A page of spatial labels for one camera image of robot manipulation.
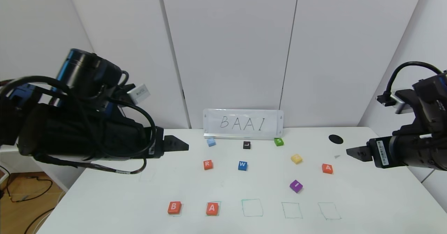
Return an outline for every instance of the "purple letter block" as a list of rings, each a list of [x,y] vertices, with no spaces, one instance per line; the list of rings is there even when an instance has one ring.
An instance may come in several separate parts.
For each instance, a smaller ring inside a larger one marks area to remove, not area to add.
[[[295,180],[290,184],[290,188],[293,189],[293,191],[295,191],[296,193],[298,193],[303,188],[303,185],[300,184],[297,180]]]

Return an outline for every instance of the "green letter block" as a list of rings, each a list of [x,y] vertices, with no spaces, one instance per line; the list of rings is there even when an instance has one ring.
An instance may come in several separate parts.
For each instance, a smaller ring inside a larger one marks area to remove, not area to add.
[[[277,147],[284,145],[284,141],[281,138],[275,138],[274,141]]]

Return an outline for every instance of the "wooden floor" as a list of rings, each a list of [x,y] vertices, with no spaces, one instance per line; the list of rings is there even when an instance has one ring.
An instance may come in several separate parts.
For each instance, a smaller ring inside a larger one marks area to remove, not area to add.
[[[40,179],[51,180],[44,172],[13,174],[13,177],[15,175],[17,176],[9,185],[9,191],[11,192],[13,200],[21,200],[27,195],[29,195],[29,198],[38,196],[50,185],[48,181],[37,181],[34,178],[28,178],[29,176],[38,176]],[[51,189],[39,198],[19,203],[11,202],[6,190],[4,191],[5,194],[0,199],[0,234],[23,234],[32,220],[45,211],[55,207],[59,196],[64,196],[64,191],[54,182]],[[27,234],[32,234],[37,224],[44,217],[45,215],[39,218],[29,228]]]

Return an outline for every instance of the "white table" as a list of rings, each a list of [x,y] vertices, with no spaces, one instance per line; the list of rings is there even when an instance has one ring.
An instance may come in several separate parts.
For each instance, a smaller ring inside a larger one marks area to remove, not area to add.
[[[346,148],[376,137],[367,127],[286,129],[284,146],[252,140],[250,150],[242,149],[243,140],[216,139],[208,147],[197,129],[165,134],[189,143],[190,150],[149,160],[141,175],[85,170],[38,233],[446,232],[447,214],[406,167],[383,170],[346,155]],[[344,143],[330,142],[330,134]],[[302,163],[290,160],[295,153]],[[205,171],[209,159],[214,168]],[[248,162],[248,171],[237,170],[239,161]],[[97,163],[134,170],[142,161]],[[321,171],[323,163],[333,166],[333,175]],[[304,185],[298,194],[289,188],[295,179]],[[170,201],[184,204],[181,216],[167,214]],[[206,216],[210,201],[221,201],[219,216]],[[259,211],[261,217],[244,216]]]

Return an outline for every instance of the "robotic arm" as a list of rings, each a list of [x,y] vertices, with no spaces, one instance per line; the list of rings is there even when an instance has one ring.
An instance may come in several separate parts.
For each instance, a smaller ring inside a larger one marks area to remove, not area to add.
[[[397,73],[416,65],[437,75],[418,81],[413,89],[391,92]],[[414,112],[415,120],[394,131],[392,136],[370,139],[366,146],[346,150],[360,161],[372,161],[378,168],[399,166],[447,170],[447,72],[423,62],[406,62],[392,74],[387,89],[377,97],[384,106],[393,106],[396,113]]]
[[[124,80],[118,83],[121,76]],[[122,174],[137,174],[146,158],[189,146],[165,136],[150,115],[136,104],[147,97],[144,85],[127,85],[129,75],[94,53],[70,50],[57,78],[28,76],[0,81],[0,146],[14,145],[19,152],[44,163],[85,167]],[[44,83],[51,89],[31,83]],[[43,94],[49,104],[39,103]],[[126,118],[118,107],[142,113],[150,127]],[[97,164],[68,161],[143,159],[135,171],[115,170]]]

